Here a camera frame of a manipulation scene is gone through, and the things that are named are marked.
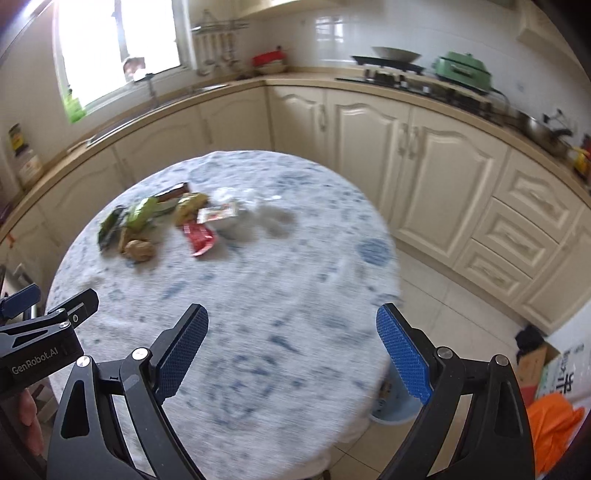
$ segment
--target round table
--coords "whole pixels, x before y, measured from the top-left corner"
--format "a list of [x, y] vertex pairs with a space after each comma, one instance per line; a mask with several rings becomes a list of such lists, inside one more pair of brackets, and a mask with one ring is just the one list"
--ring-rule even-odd
[[[99, 252], [99, 224], [116, 205], [183, 181], [194, 192], [280, 196], [270, 205], [284, 214], [224, 232], [201, 258], [170, 216], [147, 232], [152, 260]], [[317, 473], [301, 466], [371, 407], [389, 365], [376, 311], [400, 296], [393, 241], [365, 196], [325, 167], [267, 151], [214, 152], [122, 193], [72, 243], [47, 305], [86, 288], [99, 310], [76, 333], [96, 362], [150, 346], [192, 303], [207, 309], [207, 336], [163, 409], [204, 475], [225, 480]], [[71, 369], [51, 378], [58, 398]], [[125, 402], [115, 400], [136, 466], [149, 470]]]

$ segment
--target gas stove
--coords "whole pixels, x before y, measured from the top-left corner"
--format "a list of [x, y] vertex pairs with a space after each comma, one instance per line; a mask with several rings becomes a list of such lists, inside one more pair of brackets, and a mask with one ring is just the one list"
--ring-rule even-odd
[[373, 57], [353, 57], [360, 69], [358, 77], [337, 77], [343, 82], [364, 83], [420, 95], [457, 107], [495, 124], [500, 124], [492, 101], [461, 86], [424, 74], [418, 65]]

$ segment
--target cabinet door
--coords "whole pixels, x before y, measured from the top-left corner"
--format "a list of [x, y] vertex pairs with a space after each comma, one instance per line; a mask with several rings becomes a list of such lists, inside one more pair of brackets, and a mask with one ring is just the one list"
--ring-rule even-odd
[[186, 108], [136, 130], [119, 140], [115, 151], [134, 182], [204, 155], [208, 148], [198, 108]]
[[86, 224], [124, 190], [117, 158], [107, 148], [86, 160], [43, 196], [40, 208], [60, 240], [62, 255]]
[[591, 210], [583, 206], [550, 262], [512, 305], [546, 333], [591, 299]]
[[391, 231], [451, 267], [489, 201], [508, 147], [422, 108], [413, 110], [412, 125]]
[[275, 151], [327, 164], [326, 90], [267, 87]]
[[14, 245], [10, 250], [8, 267], [14, 270], [19, 263], [25, 272], [47, 295], [60, 266], [59, 243], [51, 235], [40, 208], [34, 205], [11, 230]]
[[211, 150], [271, 150], [263, 87], [199, 105]]
[[410, 105], [329, 90], [327, 109], [328, 166], [359, 188], [387, 220], [408, 143]]

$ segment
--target snack package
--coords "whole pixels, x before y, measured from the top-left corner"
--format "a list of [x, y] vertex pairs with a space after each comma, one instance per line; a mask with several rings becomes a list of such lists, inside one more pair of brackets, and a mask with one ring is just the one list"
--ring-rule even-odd
[[148, 241], [132, 240], [125, 246], [125, 254], [136, 262], [145, 262], [156, 254], [156, 249]]
[[223, 230], [238, 220], [238, 205], [236, 202], [223, 203], [217, 207], [203, 208], [197, 215], [197, 223], [205, 223], [217, 230]]
[[194, 219], [199, 209], [205, 207], [209, 197], [204, 193], [185, 193], [174, 209], [174, 224], [181, 226]]
[[126, 209], [123, 205], [117, 205], [115, 209], [100, 224], [98, 244], [100, 251], [105, 250], [115, 237], [115, 233], [121, 228], [126, 217]]
[[191, 242], [194, 257], [203, 255], [206, 251], [211, 249], [216, 242], [216, 235], [207, 226], [191, 220], [183, 225], [183, 231]]
[[158, 192], [154, 197], [158, 200], [158, 203], [162, 203], [171, 199], [179, 199], [185, 193], [189, 193], [189, 184], [187, 182], [177, 183], [169, 189]]
[[132, 232], [140, 232], [154, 214], [157, 203], [156, 197], [148, 197], [131, 207], [125, 226]]

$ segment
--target faucet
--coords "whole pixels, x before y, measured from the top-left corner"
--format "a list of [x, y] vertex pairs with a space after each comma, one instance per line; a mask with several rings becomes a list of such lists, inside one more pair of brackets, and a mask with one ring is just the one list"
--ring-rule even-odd
[[154, 78], [153, 73], [146, 73], [146, 75], [136, 80], [135, 83], [141, 82], [142, 80], [146, 80], [148, 82], [148, 89], [150, 91], [150, 109], [154, 110], [160, 106], [160, 101], [158, 100], [158, 95], [156, 95], [156, 90], [154, 90], [154, 85], [152, 84], [152, 79]]

